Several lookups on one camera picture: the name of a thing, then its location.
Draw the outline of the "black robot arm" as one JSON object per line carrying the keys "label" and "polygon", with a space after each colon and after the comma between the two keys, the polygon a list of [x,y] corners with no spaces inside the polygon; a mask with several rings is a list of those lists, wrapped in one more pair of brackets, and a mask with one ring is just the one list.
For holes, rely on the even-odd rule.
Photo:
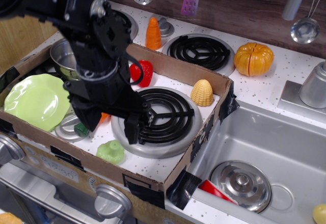
{"label": "black robot arm", "polygon": [[26,15],[51,22],[69,42],[79,79],[64,88],[80,121],[94,130],[102,113],[123,118],[128,142],[136,144],[151,122],[150,105],[132,89],[130,29],[109,1],[1,0],[1,19]]}

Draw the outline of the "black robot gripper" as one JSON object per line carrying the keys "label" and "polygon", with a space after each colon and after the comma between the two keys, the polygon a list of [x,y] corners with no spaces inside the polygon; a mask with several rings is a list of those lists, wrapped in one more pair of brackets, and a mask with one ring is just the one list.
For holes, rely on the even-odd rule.
{"label": "black robot gripper", "polygon": [[150,105],[131,88],[128,66],[119,67],[108,79],[96,82],[66,81],[64,89],[75,114],[93,132],[102,115],[107,113],[125,119],[124,132],[130,145],[137,144],[140,132],[151,121]]}

